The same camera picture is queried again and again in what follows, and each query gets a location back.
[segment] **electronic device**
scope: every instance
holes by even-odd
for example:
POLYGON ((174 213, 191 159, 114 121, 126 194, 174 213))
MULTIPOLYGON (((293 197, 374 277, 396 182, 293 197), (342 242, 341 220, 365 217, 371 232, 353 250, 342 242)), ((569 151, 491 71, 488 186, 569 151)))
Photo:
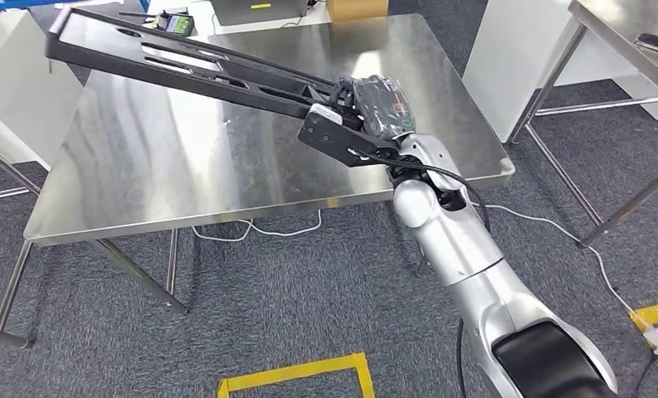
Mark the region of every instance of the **electronic device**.
POLYGON ((174 35, 190 37, 194 32, 194 18, 189 15, 186 7, 164 10, 158 15, 125 11, 119 12, 119 15, 144 18, 144 23, 152 24, 153 28, 174 35))
POLYGON ((481 219, 469 193, 482 204, 480 196, 448 148, 418 132, 407 96, 390 79, 329 81, 80 9, 57 18, 46 55, 303 119, 302 143, 348 167, 387 165, 395 212, 448 287, 492 396, 617 396, 605 357, 512 270, 489 233, 487 212, 481 219))
POLYGON ((306 16, 307 0, 211 0, 220 25, 306 16))

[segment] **table top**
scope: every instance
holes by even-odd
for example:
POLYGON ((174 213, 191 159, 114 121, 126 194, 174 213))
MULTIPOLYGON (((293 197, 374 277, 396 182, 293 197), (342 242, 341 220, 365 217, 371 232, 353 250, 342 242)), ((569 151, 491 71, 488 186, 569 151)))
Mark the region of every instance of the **table top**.
MULTIPOLYGON (((208 38, 329 80, 381 74, 404 89, 475 185, 514 167, 423 17, 208 38)), ((348 168, 300 143, 301 121, 93 72, 24 236, 39 245, 392 198, 381 165, 348 168)))
POLYGON ((658 36, 658 0, 573 0, 569 10, 658 86, 658 52, 634 44, 658 36))

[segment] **cardboard box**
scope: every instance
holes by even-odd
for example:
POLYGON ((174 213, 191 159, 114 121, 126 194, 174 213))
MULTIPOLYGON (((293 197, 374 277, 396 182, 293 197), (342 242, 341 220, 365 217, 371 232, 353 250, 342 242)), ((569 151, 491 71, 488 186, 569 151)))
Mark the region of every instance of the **cardboard box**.
POLYGON ((389 0, 326 0, 331 21, 387 16, 389 0))

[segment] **wire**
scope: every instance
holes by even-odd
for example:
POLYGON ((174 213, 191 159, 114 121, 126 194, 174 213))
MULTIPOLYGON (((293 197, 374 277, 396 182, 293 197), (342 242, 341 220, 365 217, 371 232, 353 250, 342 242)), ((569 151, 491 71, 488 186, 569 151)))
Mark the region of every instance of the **wire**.
POLYGON ((651 350, 651 356, 649 357, 648 363, 646 363, 646 366, 644 366, 644 371, 641 373, 641 377, 639 377, 639 381, 636 383, 636 387, 634 388, 634 398, 637 398, 639 396, 639 388, 641 387, 641 383, 644 381, 644 377, 646 376, 646 373, 649 372, 649 369, 651 369, 651 365, 654 364, 656 361, 656 355, 651 350))
POLYGON ((202 235, 202 234, 199 233, 199 231, 197 231, 197 228, 194 227, 194 226, 192 227, 192 231, 194 231, 194 235, 196 235, 199 238, 207 239, 207 240, 216 240, 216 241, 219 241, 219 242, 240 242, 241 240, 244 240, 248 236, 248 233, 251 231, 251 229, 255 230, 255 231, 257 231, 257 232, 259 232, 263 235, 288 237, 288 236, 295 236, 295 235, 304 234, 306 232, 311 232, 311 231, 318 230, 321 227, 321 210, 317 211, 317 216, 319 218, 319 221, 316 223, 315 226, 311 226, 309 228, 305 228, 303 230, 299 230, 299 231, 295 231, 295 232, 265 231, 265 230, 262 230, 259 227, 255 226, 253 224, 253 219, 252 218, 251 218, 250 221, 238 220, 239 222, 242 222, 242 223, 248 225, 248 227, 246 228, 246 231, 243 233, 243 236, 241 236, 240 238, 217 238, 216 236, 202 235))
POLYGON ((297 22, 287 22, 285 25, 282 25, 280 28, 288 27, 289 25, 294 25, 298 27, 300 25, 300 22, 302 22, 302 18, 304 18, 304 16, 300 17, 300 19, 298 19, 297 22))
MULTIPOLYGON (((479 205, 478 203, 473 203, 473 205, 475 205, 475 206, 480 206, 480 207, 482 208, 482 206, 479 205)), ((486 207, 486 208, 490 208, 490 209, 500 209, 500 210, 504 210, 504 211, 507 211, 508 213, 514 214, 515 216, 519 216, 519 217, 522 217, 522 218, 527 219, 527 220, 531 220, 531 221, 541 221, 541 222, 549 223, 549 224, 551 224, 552 226, 555 226, 556 228, 558 228, 559 231, 561 231, 562 233, 564 233, 565 235, 567 235, 567 236, 568 236, 569 238, 571 238, 572 240, 575 240, 578 244, 580 244, 580 245, 582 245, 583 247, 585 247, 586 249, 590 250, 590 251, 591 251, 593 254, 595 254, 595 256, 597 257, 597 262, 598 262, 598 264, 600 265, 600 271, 602 272, 602 277, 605 279, 605 284, 607 285, 607 288, 610 290, 610 292, 615 296, 615 298, 617 298, 617 300, 619 300, 619 302, 621 303, 621 305, 623 305, 624 308, 625 308, 627 311, 629 311, 629 313, 634 314, 634 316, 636 317, 636 319, 638 319, 639 322, 640 322, 641 324, 643 324, 643 325, 646 326, 647 328, 651 328, 651 325, 648 324, 648 323, 646 323, 646 321, 644 321, 644 319, 643 319, 642 317, 640 317, 639 314, 636 313, 636 311, 634 311, 634 309, 633 309, 628 303, 626 303, 626 301, 624 301, 624 299, 623 299, 623 298, 622 298, 622 297, 621 297, 621 296, 615 291, 615 289, 612 287, 612 284, 610 283, 610 279, 607 277, 607 272, 606 272, 606 270, 605 270, 605 264, 602 262, 602 257, 600 256, 600 253, 599 253, 597 250, 595 250, 595 248, 593 248, 593 247, 591 247, 591 246, 589 246, 589 245, 585 245, 585 244, 583 244, 582 240, 578 239, 575 235, 573 235, 573 234, 571 234, 570 232, 564 230, 563 227, 561 227, 560 225, 556 224, 555 222, 553 222, 553 221, 551 221, 551 220, 549 220, 549 219, 541 218, 541 217, 526 216, 526 215, 524 215, 524 214, 518 213, 517 211, 514 211, 514 210, 512 210, 512 209, 509 209, 509 208, 507 208, 507 207, 500 206, 500 205, 485 205, 485 207, 486 207)))
MULTIPOLYGON (((470 191, 475 196, 478 202, 485 203, 483 201, 483 198, 480 196, 480 194, 475 189, 473 189, 471 184, 465 178, 459 176, 458 174, 455 174, 454 172, 449 172, 445 168, 430 166, 427 164, 418 164, 418 163, 410 163, 410 162, 401 162, 398 160, 390 160, 390 159, 380 158, 379 156, 375 156, 370 153, 358 151, 357 149, 353 149, 353 150, 355 151, 355 153, 358 153, 361 156, 364 156, 366 158, 371 158, 376 162, 387 164, 388 166, 399 166, 399 167, 413 168, 415 170, 427 170, 431 172, 438 172, 440 174, 443 174, 444 176, 453 178, 454 180, 460 182, 466 188, 468 188, 468 191, 470 191)), ((488 206, 484 206, 484 207, 481 206, 480 209, 482 210, 482 218, 483 218, 483 224, 485 224, 485 229, 488 232, 490 232, 490 214, 487 211, 487 207, 488 206)))
POLYGON ((216 240, 218 242, 240 242, 241 240, 244 240, 246 238, 246 236, 248 236, 248 233, 251 231, 252 222, 253 222, 253 219, 251 218, 251 222, 249 223, 248 227, 246 228, 246 232, 244 232, 243 236, 241 236, 240 238, 216 238, 214 236, 205 236, 205 235, 200 234, 199 231, 197 231, 196 226, 192 227, 192 231, 194 231, 194 235, 196 235, 197 237, 202 238, 202 239, 216 240))
POLYGON ((463 318, 458 318, 458 332, 456 332, 456 369, 458 371, 458 386, 461 389, 461 398, 465 395, 465 380, 463 379, 463 318))
POLYGON ((248 226, 249 226, 250 228, 252 228, 252 229, 254 229, 254 230, 260 232, 260 233, 263 234, 263 235, 284 236, 284 237, 287 237, 287 236, 295 236, 295 235, 299 235, 299 234, 304 234, 304 233, 306 233, 306 232, 311 232, 311 231, 318 230, 319 227, 321 227, 321 210, 318 210, 318 211, 316 212, 316 214, 317 214, 317 217, 319 218, 319 221, 316 223, 315 226, 311 226, 311 227, 309 227, 309 228, 305 228, 305 229, 303 229, 303 230, 299 230, 299 231, 295 231, 295 232, 287 232, 287 233, 283 233, 283 232, 272 232, 272 231, 264 231, 264 230, 258 228, 257 226, 254 226, 253 223, 252 223, 252 221, 251 221, 251 222, 248 222, 248 221, 245 221, 245 220, 239 220, 239 221, 240 221, 240 222, 245 222, 246 224, 248 224, 248 226))

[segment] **white cable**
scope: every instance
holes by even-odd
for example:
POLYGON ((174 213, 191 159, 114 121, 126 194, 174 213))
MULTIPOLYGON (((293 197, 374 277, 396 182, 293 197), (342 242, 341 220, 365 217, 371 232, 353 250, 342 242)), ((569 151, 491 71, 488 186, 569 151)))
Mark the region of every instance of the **white cable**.
POLYGON ((263 234, 263 235, 272 235, 272 236, 284 236, 284 237, 287 237, 287 236, 295 236, 295 235, 299 235, 299 234, 304 234, 304 233, 306 233, 306 232, 311 232, 311 231, 318 230, 319 227, 321 226, 321 210, 318 210, 316 213, 317 213, 317 216, 319 217, 319 222, 317 222, 315 226, 311 226, 311 227, 309 227, 309 228, 306 228, 306 229, 303 229, 303 230, 299 230, 299 231, 295 231, 295 232, 286 232, 286 233, 284 233, 284 232, 264 231, 264 230, 258 228, 257 226, 254 226, 253 223, 252 223, 252 221, 251 221, 251 222, 248 222, 248 221, 245 221, 245 220, 239 220, 239 221, 241 221, 241 222, 245 222, 246 224, 248 224, 248 226, 249 226, 250 228, 252 228, 252 229, 254 229, 254 230, 260 232, 260 233, 263 234))
POLYGON ((602 272, 602 277, 605 279, 605 284, 607 284, 607 288, 610 290, 610 292, 612 292, 612 294, 617 298, 617 300, 619 300, 619 302, 621 303, 621 305, 624 306, 624 308, 626 308, 630 313, 633 313, 633 314, 634 314, 634 316, 636 317, 636 319, 639 320, 639 322, 641 322, 641 323, 642 323, 644 326, 646 326, 647 328, 652 328, 652 326, 651 326, 650 324, 646 323, 646 322, 644 321, 644 319, 641 318, 641 317, 639 316, 639 314, 636 313, 636 311, 635 311, 635 310, 634 310, 629 304, 627 304, 626 301, 624 301, 624 299, 623 299, 623 298, 622 298, 622 297, 621 297, 621 296, 615 291, 615 289, 612 287, 612 284, 610 283, 610 279, 607 277, 607 272, 606 272, 606 270, 605 270, 605 264, 602 262, 602 257, 600 256, 600 253, 599 253, 597 250, 595 250, 595 248, 593 248, 593 247, 591 247, 591 246, 589 246, 589 245, 585 245, 585 244, 583 244, 582 240, 578 239, 575 235, 573 235, 573 234, 571 234, 570 232, 564 230, 563 227, 561 227, 560 225, 556 224, 555 222, 553 222, 553 221, 551 221, 551 220, 549 220, 549 219, 547 219, 547 218, 526 216, 526 215, 524 215, 524 214, 518 213, 518 212, 516 212, 516 211, 514 211, 514 210, 512 210, 512 209, 509 209, 509 208, 507 208, 507 207, 500 206, 500 205, 485 205, 485 207, 487 207, 487 208, 489 208, 489 209, 492 208, 492 209, 500 209, 500 210, 504 210, 504 211, 507 211, 508 213, 514 214, 515 216, 519 216, 519 217, 522 217, 522 218, 527 219, 527 220, 531 220, 531 221, 541 221, 541 222, 549 223, 549 224, 551 224, 552 226, 555 226, 556 228, 558 228, 559 231, 561 231, 562 233, 566 234, 566 235, 567 235, 569 238, 571 238, 572 240, 575 240, 575 241, 576 241, 577 243, 579 243, 580 245, 585 246, 586 249, 590 250, 590 251, 591 251, 592 253, 594 253, 595 256, 597 257, 597 262, 598 262, 599 265, 600 265, 600 271, 602 272))
MULTIPOLYGON (((251 218, 250 222, 245 221, 245 220, 241 220, 241 221, 247 222, 248 224, 252 225, 253 219, 251 218)), ((196 226, 192 227, 192 231, 194 231, 194 235, 196 235, 197 237, 202 238, 202 239, 216 240, 216 241, 219 241, 219 242, 240 242, 241 240, 244 240, 246 238, 246 236, 248 236, 248 232, 251 231, 251 226, 248 226, 246 228, 246 232, 244 232, 243 236, 241 236, 240 238, 216 238, 214 236, 205 236, 205 235, 200 234, 199 231, 197 231, 196 226)))
POLYGON ((241 236, 240 238, 216 238, 215 236, 205 236, 205 235, 200 234, 199 231, 197 231, 197 228, 194 227, 194 226, 192 227, 192 231, 194 231, 194 235, 198 236, 199 238, 207 239, 207 240, 216 240, 216 241, 219 241, 219 242, 240 242, 241 240, 244 240, 248 236, 248 233, 251 231, 251 228, 255 231, 260 232, 263 235, 283 236, 283 237, 295 236, 295 235, 299 235, 299 234, 304 234, 306 232, 311 232, 311 231, 318 230, 319 227, 321 227, 321 210, 317 211, 317 215, 319 216, 319 222, 315 226, 311 226, 309 228, 299 230, 299 231, 295 231, 295 232, 286 232, 285 233, 285 232, 264 231, 264 230, 258 228, 257 226, 253 225, 253 219, 252 218, 251 218, 250 221, 238 220, 239 222, 242 222, 242 223, 248 225, 248 228, 246 228, 246 232, 244 232, 243 236, 241 236))

